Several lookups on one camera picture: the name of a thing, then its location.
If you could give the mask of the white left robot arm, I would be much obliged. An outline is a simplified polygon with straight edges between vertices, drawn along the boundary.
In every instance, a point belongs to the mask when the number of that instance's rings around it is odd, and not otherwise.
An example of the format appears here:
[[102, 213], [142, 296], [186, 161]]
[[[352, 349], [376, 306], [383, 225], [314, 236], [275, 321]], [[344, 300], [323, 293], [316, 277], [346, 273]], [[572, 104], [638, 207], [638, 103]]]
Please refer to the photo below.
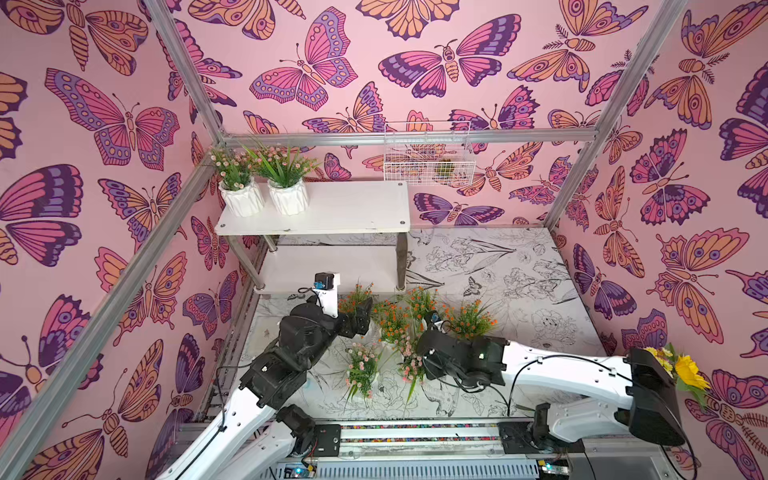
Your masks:
[[369, 330], [371, 298], [347, 315], [321, 293], [295, 306], [279, 335], [246, 368], [223, 410], [161, 479], [250, 479], [314, 444], [315, 421], [286, 402], [338, 337]]

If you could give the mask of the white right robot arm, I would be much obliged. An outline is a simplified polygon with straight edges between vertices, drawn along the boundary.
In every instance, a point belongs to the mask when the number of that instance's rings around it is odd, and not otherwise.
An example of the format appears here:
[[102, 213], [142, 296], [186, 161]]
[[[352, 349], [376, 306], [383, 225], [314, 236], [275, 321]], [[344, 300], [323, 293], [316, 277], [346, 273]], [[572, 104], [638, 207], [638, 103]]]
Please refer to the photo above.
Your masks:
[[431, 329], [422, 334], [415, 352], [430, 380], [451, 377], [466, 389], [529, 386], [575, 395], [569, 403], [536, 407], [531, 428], [535, 439], [577, 443], [630, 434], [662, 447], [687, 442], [673, 378], [646, 350], [591, 357], [495, 337], [459, 340]]

